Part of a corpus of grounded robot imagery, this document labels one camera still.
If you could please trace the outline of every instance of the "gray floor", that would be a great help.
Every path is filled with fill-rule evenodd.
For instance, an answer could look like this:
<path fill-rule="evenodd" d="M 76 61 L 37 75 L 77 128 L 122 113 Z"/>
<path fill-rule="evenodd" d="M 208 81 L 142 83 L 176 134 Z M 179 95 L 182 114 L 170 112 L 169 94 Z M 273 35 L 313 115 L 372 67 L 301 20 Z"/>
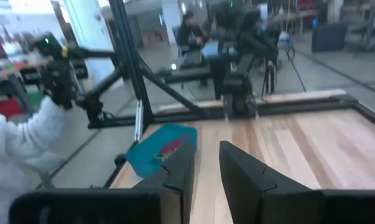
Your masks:
<path fill-rule="evenodd" d="M 356 59 L 348 52 L 326 54 L 310 53 L 310 36 L 295 43 L 300 52 L 295 56 L 295 66 L 302 78 L 307 91 L 329 88 L 343 88 L 364 104 L 375 111 L 375 57 L 360 55 Z M 143 59 L 156 70 L 167 65 L 177 58 L 177 49 L 172 46 L 158 46 L 141 52 Z M 287 62 L 286 56 L 281 53 L 283 66 L 278 73 L 277 93 L 302 92 L 303 87 L 293 67 Z M 262 77 L 255 75 L 252 78 L 254 89 L 260 92 Z M 158 89 L 155 85 L 146 82 L 147 92 L 153 110 L 160 105 L 174 103 L 175 100 Z M 179 93 L 192 101 L 213 99 L 213 87 L 201 88 L 197 83 L 186 83 L 184 88 L 172 85 Z M 136 99 L 130 83 L 108 91 L 102 97 L 104 108 L 114 114 L 134 114 Z M 103 130 L 88 130 L 87 118 L 79 108 L 67 114 L 67 128 L 63 139 L 55 151 L 69 162 L 56 171 L 53 182 L 57 187 L 89 187 L 103 186 L 114 170 L 114 158 L 126 152 L 132 143 L 133 127 L 112 128 Z M 35 184 L 39 183 L 33 175 Z"/>

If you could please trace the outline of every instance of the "person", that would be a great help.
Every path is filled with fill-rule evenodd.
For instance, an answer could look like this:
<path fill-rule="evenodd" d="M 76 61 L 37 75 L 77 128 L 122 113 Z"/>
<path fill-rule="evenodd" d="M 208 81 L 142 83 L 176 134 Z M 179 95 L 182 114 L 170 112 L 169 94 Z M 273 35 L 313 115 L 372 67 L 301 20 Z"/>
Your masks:
<path fill-rule="evenodd" d="M 65 110 L 58 103 L 61 96 L 56 91 L 46 96 L 39 111 L 25 123 L 16 125 L 0 115 L 0 224 L 7 223 L 12 201 L 30 190 L 20 165 L 49 150 L 62 133 Z"/>
<path fill-rule="evenodd" d="M 188 50 L 182 52 L 182 55 L 190 51 L 200 50 L 207 41 L 208 37 L 204 35 L 201 28 L 195 22 L 193 12 L 187 11 L 183 15 L 182 25 L 177 34 L 178 45 L 188 46 Z"/>

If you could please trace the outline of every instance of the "white jacket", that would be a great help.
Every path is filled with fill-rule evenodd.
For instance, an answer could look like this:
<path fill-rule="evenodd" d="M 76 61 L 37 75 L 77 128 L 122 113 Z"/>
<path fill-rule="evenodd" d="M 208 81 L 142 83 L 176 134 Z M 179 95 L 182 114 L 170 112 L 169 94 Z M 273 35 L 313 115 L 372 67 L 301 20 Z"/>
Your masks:
<path fill-rule="evenodd" d="M 60 137 L 64 114 L 46 97 L 26 123 L 15 125 L 0 115 L 0 224 L 7 223 L 12 201 L 31 188 L 18 164 L 50 149 Z"/>

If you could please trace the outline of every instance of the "floor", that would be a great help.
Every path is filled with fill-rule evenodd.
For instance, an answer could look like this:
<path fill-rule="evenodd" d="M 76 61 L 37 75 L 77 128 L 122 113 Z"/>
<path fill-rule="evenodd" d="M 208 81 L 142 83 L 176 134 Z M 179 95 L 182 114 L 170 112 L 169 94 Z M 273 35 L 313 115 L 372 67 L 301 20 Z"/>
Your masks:
<path fill-rule="evenodd" d="M 233 223 L 219 170 L 220 141 L 311 189 L 375 189 L 375 125 L 354 110 L 184 125 L 198 134 L 192 223 Z M 157 128 L 150 126 L 148 134 Z M 111 188 L 130 188 L 140 180 L 127 163 Z"/>
<path fill-rule="evenodd" d="M 375 57 L 360 55 L 352 58 L 349 52 L 312 54 L 310 52 L 310 34 L 296 41 L 297 54 L 295 66 L 307 91 L 330 88 L 342 88 L 375 111 Z M 175 46 L 158 46 L 140 51 L 142 58 L 152 70 L 172 63 L 177 58 Z M 302 92 L 303 87 L 293 67 L 281 54 L 283 65 L 278 73 L 277 93 Z M 254 89 L 261 89 L 262 77 L 252 78 Z M 150 82 L 146 82 L 147 92 L 153 110 L 160 105 L 176 101 Z M 186 83 L 184 88 L 172 85 L 172 88 L 192 101 L 210 100 L 215 96 L 213 87 L 202 88 L 197 83 Z M 129 82 L 106 92 L 102 101 L 104 110 L 112 114 L 134 114 L 136 99 Z M 132 143 L 133 127 L 88 130 L 86 114 L 75 108 L 67 114 L 63 138 L 53 149 L 65 158 L 66 162 L 52 171 L 56 187 L 101 187 L 113 172 L 114 158 L 126 152 Z M 39 178 L 31 174 L 34 185 Z"/>

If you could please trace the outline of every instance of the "white sleeve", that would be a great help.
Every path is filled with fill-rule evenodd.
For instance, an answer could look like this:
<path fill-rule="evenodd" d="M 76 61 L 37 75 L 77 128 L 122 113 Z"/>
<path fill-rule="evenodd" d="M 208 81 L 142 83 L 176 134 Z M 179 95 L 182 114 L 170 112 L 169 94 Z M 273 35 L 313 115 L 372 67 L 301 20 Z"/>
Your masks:
<path fill-rule="evenodd" d="M 11 157 L 28 159 L 49 150 L 60 137 L 65 112 L 45 97 L 39 111 L 26 123 L 6 124 L 6 151 Z"/>

